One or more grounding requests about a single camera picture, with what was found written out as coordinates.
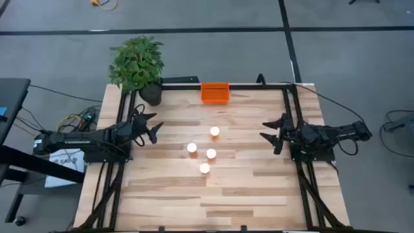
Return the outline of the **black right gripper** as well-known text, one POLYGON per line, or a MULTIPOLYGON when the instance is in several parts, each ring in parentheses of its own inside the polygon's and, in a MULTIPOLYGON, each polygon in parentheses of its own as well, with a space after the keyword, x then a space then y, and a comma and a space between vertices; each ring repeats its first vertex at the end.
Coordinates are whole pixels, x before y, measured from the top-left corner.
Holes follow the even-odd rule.
POLYGON ((266 133, 260 133, 260 135, 266 139, 274 148, 274 154, 279 155, 283 149, 283 142, 290 142, 293 144, 300 144, 300 128, 301 122, 294 125, 294 121, 289 117, 287 113, 283 113, 278 120, 272 122, 263 122, 263 126, 271 129, 281 128, 281 138, 277 135, 269 135, 266 133))

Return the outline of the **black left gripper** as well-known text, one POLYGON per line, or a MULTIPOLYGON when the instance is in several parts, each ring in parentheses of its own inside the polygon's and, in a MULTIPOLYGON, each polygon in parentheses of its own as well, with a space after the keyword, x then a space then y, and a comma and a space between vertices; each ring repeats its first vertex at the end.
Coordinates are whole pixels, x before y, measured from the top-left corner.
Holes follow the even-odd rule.
POLYGON ((149 140, 152 144, 156 144, 158 139, 157 139, 157 132, 158 130, 162 127, 162 125, 164 124, 163 122, 157 124, 156 126, 152 127, 151 129, 149 129, 147 127, 147 122, 148 120, 150 120, 151 118, 155 117, 157 114, 156 113, 135 113, 132 117, 132 126, 133 126, 133 136, 134 138, 138 138, 143 134, 148 135, 149 140))

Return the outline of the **white paper sheet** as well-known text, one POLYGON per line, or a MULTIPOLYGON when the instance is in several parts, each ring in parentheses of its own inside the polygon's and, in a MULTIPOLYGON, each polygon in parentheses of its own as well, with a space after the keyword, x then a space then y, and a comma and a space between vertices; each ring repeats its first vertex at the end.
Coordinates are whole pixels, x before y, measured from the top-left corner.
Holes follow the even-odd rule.
MULTIPOLYGON (((85 172, 85 164, 83 161, 84 152, 80 149, 63 149, 51 153, 49 161, 62 165, 66 168, 76 170, 77 172, 85 172)), ((57 177, 46 176, 45 188, 56 188, 75 184, 73 181, 60 179, 57 177)))

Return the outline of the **black desk top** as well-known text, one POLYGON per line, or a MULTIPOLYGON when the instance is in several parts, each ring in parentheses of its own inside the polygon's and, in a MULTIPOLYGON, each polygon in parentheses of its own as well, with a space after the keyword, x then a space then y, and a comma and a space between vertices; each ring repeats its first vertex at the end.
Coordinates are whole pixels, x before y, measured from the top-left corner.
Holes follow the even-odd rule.
POLYGON ((30 83, 28 78, 0 78, 0 107, 7 108, 6 115, 0 116, 0 146, 21 109, 30 83))

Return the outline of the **black aluminium table frame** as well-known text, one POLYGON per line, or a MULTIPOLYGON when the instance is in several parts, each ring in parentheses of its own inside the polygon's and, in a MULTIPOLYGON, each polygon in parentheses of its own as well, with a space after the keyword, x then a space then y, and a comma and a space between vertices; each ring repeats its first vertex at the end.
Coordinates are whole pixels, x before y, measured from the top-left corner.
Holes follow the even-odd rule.
POLYGON ((156 144, 131 144, 132 159, 123 164, 91 164, 85 172, 74 224, 80 226, 109 188, 114 193, 93 228, 104 232, 205 230, 305 230, 320 221, 320 211, 298 181, 289 145, 280 155, 260 133, 263 122, 283 113, 322 124, 313 92, 272 83, 230 88, 224 105, 204 104, 197 84, 166 85, 149 126, 164 124, 156 144), (217 126, 213 139, 210 128, 217 126), (197 156, 186 147, 194 142, 197 156), (206 151, 217 156, 208 159, 206 151), (202 163, 208 175, 199 171, 202 163))

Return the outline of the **green leafy plant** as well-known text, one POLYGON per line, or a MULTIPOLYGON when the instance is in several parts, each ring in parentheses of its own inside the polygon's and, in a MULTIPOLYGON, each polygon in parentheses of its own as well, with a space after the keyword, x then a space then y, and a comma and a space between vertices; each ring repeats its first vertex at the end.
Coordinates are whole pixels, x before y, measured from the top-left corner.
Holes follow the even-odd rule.
POLYGON ((114 58, 109 65, 111 84, 123 91, 141 90, 157 82, 165 67, 160 48, 163 43, 153 36, 129 39, 121 46, 112 47, 114 58))

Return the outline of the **black desk leg frame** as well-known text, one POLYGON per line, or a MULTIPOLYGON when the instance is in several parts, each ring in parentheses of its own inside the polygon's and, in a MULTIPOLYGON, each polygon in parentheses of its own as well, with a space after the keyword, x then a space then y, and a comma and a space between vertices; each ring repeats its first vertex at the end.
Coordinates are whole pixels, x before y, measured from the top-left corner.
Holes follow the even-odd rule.
POLYGON ((0 186, 4 180, 16 181, 18 185, 18 190, 6 215, 5 223, 13 223, 17 217, 17 211, 24 197, 21 190, 25 184, 28 184, 29 172, 49 175, 75 183, 82 183, 85 177, 82 172, 8 146, 0 146, 0 186))

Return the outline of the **black box green light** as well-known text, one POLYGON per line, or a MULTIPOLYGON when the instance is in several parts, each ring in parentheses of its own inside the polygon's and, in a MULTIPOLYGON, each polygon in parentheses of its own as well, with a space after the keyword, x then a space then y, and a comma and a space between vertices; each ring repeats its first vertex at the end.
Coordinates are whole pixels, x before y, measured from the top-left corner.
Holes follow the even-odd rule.
POLYGON ((87 110, 83 115, 83 125, 88 126, 90 124, 96 124, 95 118, 96 118, 96 110, 95 109, 89 109, 87 110))

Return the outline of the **flat black box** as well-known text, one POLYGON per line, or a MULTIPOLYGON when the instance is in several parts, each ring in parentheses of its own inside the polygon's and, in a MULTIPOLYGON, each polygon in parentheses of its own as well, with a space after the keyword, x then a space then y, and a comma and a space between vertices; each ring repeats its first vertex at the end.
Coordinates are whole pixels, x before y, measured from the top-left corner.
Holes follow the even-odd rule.
POLYGON ((197 76, 162 78, 162 83, 200 83, 197 76))

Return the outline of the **orange plastic basket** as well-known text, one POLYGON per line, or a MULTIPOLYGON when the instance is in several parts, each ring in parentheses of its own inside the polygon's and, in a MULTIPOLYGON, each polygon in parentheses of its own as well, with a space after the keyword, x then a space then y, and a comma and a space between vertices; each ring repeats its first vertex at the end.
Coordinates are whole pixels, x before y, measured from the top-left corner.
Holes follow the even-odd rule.
POLYGON ((229 83, 201 83, 201 100, 204 104, 227 104, 229 99, 229 83))

